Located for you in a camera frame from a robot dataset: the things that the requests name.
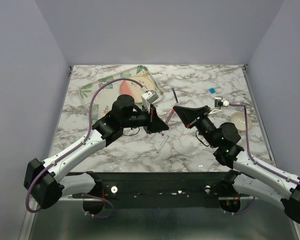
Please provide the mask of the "pink pen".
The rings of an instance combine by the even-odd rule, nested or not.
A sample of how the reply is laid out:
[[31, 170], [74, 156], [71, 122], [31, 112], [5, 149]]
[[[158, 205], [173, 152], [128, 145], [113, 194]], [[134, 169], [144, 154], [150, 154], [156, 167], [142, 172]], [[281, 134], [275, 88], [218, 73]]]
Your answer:
[[174, 115], [175, 111], [172, 109], [168, 115], [168, 117], [165, 120], [165, 123], [168, 125], [169, 121], [171, 120], [172, 116]]

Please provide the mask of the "white pen blue tip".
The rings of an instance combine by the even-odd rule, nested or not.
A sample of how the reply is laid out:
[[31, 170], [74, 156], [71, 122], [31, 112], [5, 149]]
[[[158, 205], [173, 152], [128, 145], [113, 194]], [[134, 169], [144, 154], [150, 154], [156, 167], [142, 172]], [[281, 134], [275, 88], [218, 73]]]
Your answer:
[[168, 139], [169, 139], [169, 135], [166, 135], [162, 140], [162, 142], [160, 143], [159, 147], [157, 148], [156, 153], [159, 153], [161, 151], [161, 149], [163, 148], [163, 146], [165, 145]]

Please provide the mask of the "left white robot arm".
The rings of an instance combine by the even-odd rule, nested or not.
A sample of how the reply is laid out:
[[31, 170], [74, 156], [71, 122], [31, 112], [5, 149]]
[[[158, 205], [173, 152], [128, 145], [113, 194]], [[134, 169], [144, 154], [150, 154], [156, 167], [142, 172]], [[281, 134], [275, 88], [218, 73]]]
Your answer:
[[141, 95], [142, 108], [127, 94], [117, 97], [111, 110], [98, 119], [88, 132], [60, 153], [39, 161], [32, 159], [26, 167], [24, 187], [27, 197], [33, 197], [40, 209], [53, 206], [61, 197], [84, 193], [94, 198], [101, 185], [91, 173], [69, 176], [69, 172], [94, 153], [108, 147], [123, 135], [125, 128], [142, 127], [147, 134], [169, 129], [158, 116], [153, 103], [158, 99], [154, 91]]

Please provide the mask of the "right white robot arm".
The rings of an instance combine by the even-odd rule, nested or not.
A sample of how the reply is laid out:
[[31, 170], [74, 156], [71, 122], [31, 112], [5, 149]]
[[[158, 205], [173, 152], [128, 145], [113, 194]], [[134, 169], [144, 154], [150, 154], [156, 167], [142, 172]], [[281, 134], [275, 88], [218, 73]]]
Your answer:
[[219, 164], [230, 171], [220, 183], [220, 191], [231, 196], [235, 192], [256, 197], [284, 211], [300, 224], [300, 176], [278, 169], [251, 155], [238, 145], [238, 129], [231, 122], [216, 127], [209, 119], [208, 106], [189, 108], [175, 105], [174, 112], [187, 129], [196, 128], [204, 137]]

